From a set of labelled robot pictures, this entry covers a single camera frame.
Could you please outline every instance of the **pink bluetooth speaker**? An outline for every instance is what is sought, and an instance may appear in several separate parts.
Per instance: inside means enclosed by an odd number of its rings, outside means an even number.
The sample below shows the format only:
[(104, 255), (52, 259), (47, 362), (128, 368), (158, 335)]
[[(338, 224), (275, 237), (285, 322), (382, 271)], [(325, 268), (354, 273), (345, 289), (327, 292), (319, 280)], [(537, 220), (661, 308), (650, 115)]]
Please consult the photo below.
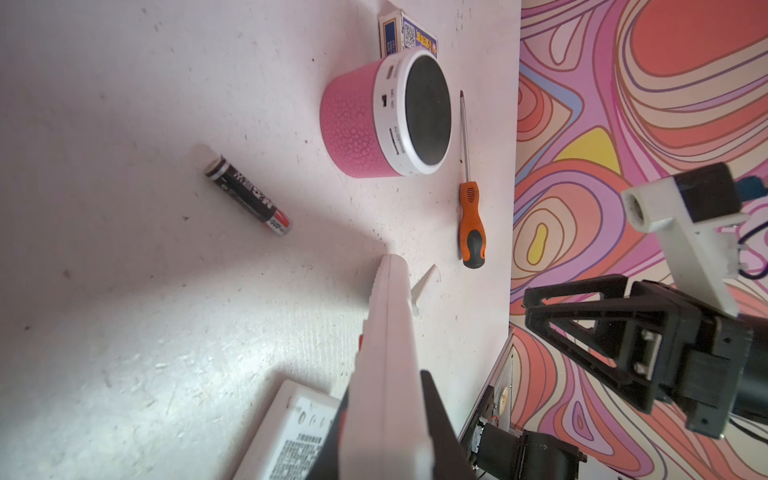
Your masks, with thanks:
[(435, 172), (451, 140), (451, 98), (437, 59), (409, 48), (334, 78), (320, 102), (320, 130), (350, 177)]

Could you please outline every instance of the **qr code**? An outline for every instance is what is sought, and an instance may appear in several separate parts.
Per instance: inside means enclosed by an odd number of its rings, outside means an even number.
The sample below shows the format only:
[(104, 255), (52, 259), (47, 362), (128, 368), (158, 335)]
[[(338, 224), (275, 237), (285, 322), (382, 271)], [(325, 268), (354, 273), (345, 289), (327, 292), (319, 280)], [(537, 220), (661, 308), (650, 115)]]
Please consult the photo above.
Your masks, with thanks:
[(402, 42), (406, 48), (416, 46), (416, 29), (413, 28), (413, 25), (409, 25), (405, 22), (402, 23)]

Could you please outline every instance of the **psychedelic wallpaper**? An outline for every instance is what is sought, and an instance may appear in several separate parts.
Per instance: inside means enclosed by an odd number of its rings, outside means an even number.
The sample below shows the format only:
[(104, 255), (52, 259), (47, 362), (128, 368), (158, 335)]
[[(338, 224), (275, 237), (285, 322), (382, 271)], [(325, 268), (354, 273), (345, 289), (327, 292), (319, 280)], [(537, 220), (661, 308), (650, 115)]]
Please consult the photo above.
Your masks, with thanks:
[[(521, 24), (513, 426), (632, 478), (768, 478), (768, 446), (730, 425), (695, 435), (673, 406), (636, 412), (525, 332), (521, 307), (530, 286), (608, 273), (672, 283), (656, 239), (627, 224), (623, 189), (720, 161), (768, 177), (768, 2), (523, 0)], [(744, 211), (739, 233), (768, 220), (768, 199)], [(742, 253), (749, 271), (766, 240)], [(729, 282), (742, 311), (768, 316), (768, 280)]]

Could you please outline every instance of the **aa battery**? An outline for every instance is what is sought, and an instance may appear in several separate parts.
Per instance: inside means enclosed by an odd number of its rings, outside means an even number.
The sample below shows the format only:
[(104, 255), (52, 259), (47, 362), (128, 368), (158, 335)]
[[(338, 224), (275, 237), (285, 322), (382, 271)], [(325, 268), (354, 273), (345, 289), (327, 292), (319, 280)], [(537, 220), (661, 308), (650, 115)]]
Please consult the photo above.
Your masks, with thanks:
[(290, 218), (223, 156), (219, 156), (208, 165), (205, 176), (274, 233), (283, 236), (290, 232), (293, 227)]

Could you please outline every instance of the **screwdriver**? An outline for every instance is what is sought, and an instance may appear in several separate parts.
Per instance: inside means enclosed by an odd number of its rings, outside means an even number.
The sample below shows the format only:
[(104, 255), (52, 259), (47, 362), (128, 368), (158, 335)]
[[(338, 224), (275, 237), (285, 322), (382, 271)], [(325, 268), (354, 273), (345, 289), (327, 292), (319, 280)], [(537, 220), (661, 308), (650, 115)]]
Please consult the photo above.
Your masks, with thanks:
[(477, 182), (469, 179), (469, 146), (467, 145), (467, 114), (464, 107), (464, 91), (460, 95), (462, 143), (464, 144), (464, 168), (467, 181), (458, 188), (459, 200), (462, 202), (462, 224), (458, 228), (458, 242), (462, 248), (464, 265), (469, 268), (480, 268), (485, 263), (485, 229), (482, 227), (478, 205), (480, 190)]

